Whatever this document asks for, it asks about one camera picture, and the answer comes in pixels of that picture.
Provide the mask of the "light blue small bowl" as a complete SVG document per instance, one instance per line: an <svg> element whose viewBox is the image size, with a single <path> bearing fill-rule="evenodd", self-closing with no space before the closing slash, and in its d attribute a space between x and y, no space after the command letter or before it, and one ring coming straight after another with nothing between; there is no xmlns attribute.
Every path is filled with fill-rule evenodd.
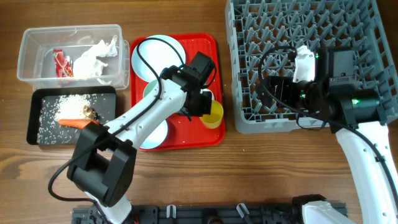
<svg viewBox="0 0 398 224"><path fill-rule="evenodd" d="M153 149L160 146L168 135L169 127L167 121L164 120L141 144L141 149Z"/></svg>

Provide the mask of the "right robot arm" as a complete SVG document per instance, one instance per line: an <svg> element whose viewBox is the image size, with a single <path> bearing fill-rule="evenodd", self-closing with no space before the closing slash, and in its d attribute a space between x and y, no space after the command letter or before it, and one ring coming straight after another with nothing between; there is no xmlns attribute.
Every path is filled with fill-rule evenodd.
<svg viewBox="0 0 398 224"><path fill-rule="evenodd" d="M257 93L300 117L329 126L349 163L363 222L397 222L397 169L389 144L381 95L361 89L354 52L347 47L310 50L284 47L294 66L291 78L259 75Z"/></svg>

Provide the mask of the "red snack wrapper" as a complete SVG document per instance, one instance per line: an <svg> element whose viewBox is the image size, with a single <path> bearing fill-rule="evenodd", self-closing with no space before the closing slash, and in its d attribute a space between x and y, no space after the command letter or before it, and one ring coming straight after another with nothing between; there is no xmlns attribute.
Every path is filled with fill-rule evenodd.
<svg viewBox="0 0 398 224"><path fill-rule="evenodd" d="M62 49L53 49L55 72L57 78L73 77L73 69Z"/></svg>

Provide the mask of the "green bowl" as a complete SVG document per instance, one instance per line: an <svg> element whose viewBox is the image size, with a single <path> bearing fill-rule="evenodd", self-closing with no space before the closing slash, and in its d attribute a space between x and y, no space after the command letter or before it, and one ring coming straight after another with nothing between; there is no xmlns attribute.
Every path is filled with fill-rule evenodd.
<svg viewBox="0 0 398 224"><path fill-rule="evenodd" d="M158 95L160 87L162 87L162 82L153 80L148 83L147 86L144 88L143 100L145 100L148 105L151 105L154 102Z"/></svg>

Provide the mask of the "white napkin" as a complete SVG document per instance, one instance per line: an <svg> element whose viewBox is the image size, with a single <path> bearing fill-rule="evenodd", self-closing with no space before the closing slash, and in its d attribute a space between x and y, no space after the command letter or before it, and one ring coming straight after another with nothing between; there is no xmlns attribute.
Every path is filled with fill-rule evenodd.
<svg viewBox="0 0 398 224"><path fill-rule="evenodd" d="M116 49L116 42L118 37L113 36L110 43L104 40L99 41L98 44L93 45L86 52L77 58L72 66L73 76L75 78L89 78L99 77L102 75L103 68L108 64L100 60L105 57L115 57L118 55Z"/></svg>

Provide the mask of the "brown food scrap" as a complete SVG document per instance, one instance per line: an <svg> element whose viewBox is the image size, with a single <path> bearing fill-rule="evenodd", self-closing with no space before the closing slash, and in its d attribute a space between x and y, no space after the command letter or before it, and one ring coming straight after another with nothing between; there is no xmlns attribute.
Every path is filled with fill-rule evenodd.
<svg viewBox="0 0 398 224"><path fill-rule="evenodd" d="M82 113L86 119L95 120L97 117L96 111L88 105L85 105L82 109Z"/></svg>

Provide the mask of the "yellow plastic cup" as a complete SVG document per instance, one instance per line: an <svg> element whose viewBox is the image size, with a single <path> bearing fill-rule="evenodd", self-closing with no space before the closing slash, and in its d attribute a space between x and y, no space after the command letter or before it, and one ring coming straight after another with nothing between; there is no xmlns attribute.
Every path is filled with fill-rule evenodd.
<svg viewBox="0 0 398 224"><path fill-rule="evenodd" d="M211 113L200 117L200 121L205 125L206 128L215 129L221 125L223 115L224 109L222 104L213 100L211 103Z"/></svg>

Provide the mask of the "white rice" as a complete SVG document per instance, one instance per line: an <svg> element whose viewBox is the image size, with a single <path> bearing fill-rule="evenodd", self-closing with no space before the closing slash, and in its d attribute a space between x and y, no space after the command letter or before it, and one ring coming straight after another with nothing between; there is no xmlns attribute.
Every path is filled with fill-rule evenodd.
<svg viewBox="0 0 398 224"><path fill-rule="evenodd" d="M41 99L36 143L38 145L75 144L80 130L61 126L58 120L86 119L82 113L85 105L96 111L95 120L101 124L116 116L116 95L114 93L45 96Z"/></svg>

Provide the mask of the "orange carrot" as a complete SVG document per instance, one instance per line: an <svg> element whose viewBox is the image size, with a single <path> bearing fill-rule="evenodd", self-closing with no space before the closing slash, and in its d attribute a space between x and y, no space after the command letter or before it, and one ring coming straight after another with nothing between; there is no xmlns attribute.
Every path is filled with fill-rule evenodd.
<svg viewBox="0 0 398 224"><path fill-rule="evenodd" d="M68 126L77 129L84 129L90 123L99 125L99 122L93 119L60 119L58 120L59 125Z"/></svg>

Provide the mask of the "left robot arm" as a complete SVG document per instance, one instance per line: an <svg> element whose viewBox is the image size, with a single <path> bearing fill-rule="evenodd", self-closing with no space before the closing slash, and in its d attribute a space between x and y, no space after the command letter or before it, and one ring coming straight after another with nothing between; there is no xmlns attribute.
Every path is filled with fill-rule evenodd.
<svg viewBox="0 0 398 224"><path fill-rule="evenodd" d="M93 200L106 223L123 223L132 210L125 196L137 150L169 116L211 113L207 79L216 73L211 58L197 52L188 65L163 69L156 86L120 117L82 129L67 177Z"/></svg>

